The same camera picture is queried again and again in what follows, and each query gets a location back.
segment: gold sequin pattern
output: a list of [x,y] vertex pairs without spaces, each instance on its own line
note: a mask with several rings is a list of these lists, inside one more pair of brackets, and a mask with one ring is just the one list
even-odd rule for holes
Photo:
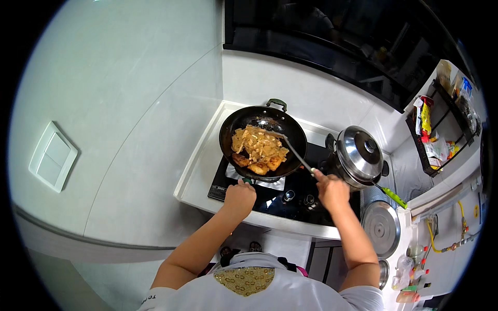
[[214,273],[218,283],[244,297],[265,290],[274,275],[275,268],[265,267],[235,268]]

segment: right hand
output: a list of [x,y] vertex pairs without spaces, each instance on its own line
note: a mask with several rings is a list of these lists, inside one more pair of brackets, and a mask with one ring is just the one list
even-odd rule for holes
[[318,182],[318,198],[323,206],[332,212],[333,209],[349,206],[349,185],[335,175],[323,175],[320,170],[316,169],[315,174]]

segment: pot lid knob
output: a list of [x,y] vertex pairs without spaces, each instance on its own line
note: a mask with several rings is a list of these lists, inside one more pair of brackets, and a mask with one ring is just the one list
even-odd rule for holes
[[369,138],[365,141],[365,149],[369,152],[369,153],[373,153],[375,151],[375,149],[377,148],[377,144],[375,143],[375,140]]

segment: gas stove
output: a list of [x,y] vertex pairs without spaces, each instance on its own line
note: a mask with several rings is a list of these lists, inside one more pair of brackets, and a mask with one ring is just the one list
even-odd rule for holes
[[[327,148],[308,143],[305,160],[311,167],[317,167],[326,172],[326,160],[330,155]],[[229,185],[236,185],[242,178],[235,168],[222,158],[208,197],[224,201]],[[300,167],[294,173],[282,177],[274,183],[264,183],[253,180],[256,190],[256,202],[252,210],[261,213],[308,222],[320,225],[334,226],[329,212],[318,200],[316,180],[304,168]],[[360,192],[352,192],[349,203],[360,219]]]

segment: wok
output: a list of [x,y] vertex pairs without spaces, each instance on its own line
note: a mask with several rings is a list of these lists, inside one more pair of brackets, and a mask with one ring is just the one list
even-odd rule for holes
[[[270,107],[272,103],[281,105],[282,110]],[[297,153],[304,158],[308,150],[306,135],[301,126],[286,111],[286,103],[278,99],[270,99],[266,103],[266,106],[250,106],[239,109],[223,122],[220,130],[220,147],[225,159],[235,167],[235,170],[240,175],[250,179],[273,183],[299,168],[301,162],[291,151],[287,153],[287,161],[282,162],[275,171],[268,171],[266,175],[258,175],[247,167],[240,167],[232,159],[232,153],[234,153],[232,150],[232,136],[235,134],[236,129],[245,128],[248,124],[286,135]],[[283,139],[281,142],[282,146],[289,149],[289,146]],[[242,151],[241,154],[249,157],[245,151]]]

